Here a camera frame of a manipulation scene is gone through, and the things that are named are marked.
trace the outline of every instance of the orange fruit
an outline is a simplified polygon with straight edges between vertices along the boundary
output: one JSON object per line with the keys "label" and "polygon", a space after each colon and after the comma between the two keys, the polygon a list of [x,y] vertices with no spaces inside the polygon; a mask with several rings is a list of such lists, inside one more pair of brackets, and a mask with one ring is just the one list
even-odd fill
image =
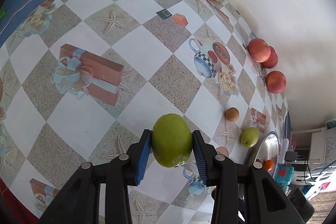
{"label": "orange fruit", "polygon": [[274,162],[273,162],[273,160],[266,160],[266,161],[264,162],[264,167],[265,167],[265,169],[266,169],[267,171],[271,171],[272,168],[273,168],[273,166],[274,166]]}

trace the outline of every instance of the metal bowl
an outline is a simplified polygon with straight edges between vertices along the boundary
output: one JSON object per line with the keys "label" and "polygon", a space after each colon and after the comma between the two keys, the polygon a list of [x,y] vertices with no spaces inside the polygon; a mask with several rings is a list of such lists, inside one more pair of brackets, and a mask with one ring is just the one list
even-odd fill
{"label": "metal bowl", "polygon": [[261,142],[253,147],[246,164],[251,165],[257,159],[259,159],[262,164],[264,164],[266,160],[273,160],[274,167],[269,171],[269,174],[274,177],[278,163],[278,155],[279,141],[275,132],[272,131],[269,132]]}

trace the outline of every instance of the orange cube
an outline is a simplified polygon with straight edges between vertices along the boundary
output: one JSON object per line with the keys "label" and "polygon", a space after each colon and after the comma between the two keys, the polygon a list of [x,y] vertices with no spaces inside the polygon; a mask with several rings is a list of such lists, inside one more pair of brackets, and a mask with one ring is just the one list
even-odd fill
{"label": "orange cube", "polygon": [[180,24],[183,27],[186,27],[186,25],[188,25],[188,21],[184,15],[175,14],[173,15],[173,18],[177,24]]}

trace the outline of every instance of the apple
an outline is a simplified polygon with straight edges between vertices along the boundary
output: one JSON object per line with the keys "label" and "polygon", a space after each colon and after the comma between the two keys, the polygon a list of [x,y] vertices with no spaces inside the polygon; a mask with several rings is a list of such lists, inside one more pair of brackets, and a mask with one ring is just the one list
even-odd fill
{"label": "apple", "polygon": [[271,49],[261,38],[255,38],[250,41],[247,46],[252,59],[255,62],[262,63],[266,61],[271,55]]}
{"label": "apple", "polygon": [[259,131],[255,127],[245,129],[240,137],[240,142],[243,146],[250,148],[253,147],[259,138]]}
{"label": "apple", "polygon": [[271,71],[267,74],[265,81],[269,92],[273,94],[281,93],[286,88],[286,77],[281,71]]}
{"label": "apple", "polygon": [[266,69],[272,69],[274,68],[277,63],[278,63],[278,56],[277,53],[275,52],[273,47],[269,47],[271,49],[271,55],[269,56],[269,58],[265,61],[262,62],[262,65],[266,68]]}

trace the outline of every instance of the small green pear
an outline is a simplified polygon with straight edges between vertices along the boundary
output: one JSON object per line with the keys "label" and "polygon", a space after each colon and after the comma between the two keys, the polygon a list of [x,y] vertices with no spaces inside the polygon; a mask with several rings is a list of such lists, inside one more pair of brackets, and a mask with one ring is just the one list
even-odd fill
{"label": "small green pear", "polygon": [[257,128],[250,127],[242,133],[240,142],[243,146],[250,148],[253,147],[259,138],[259,131]]}

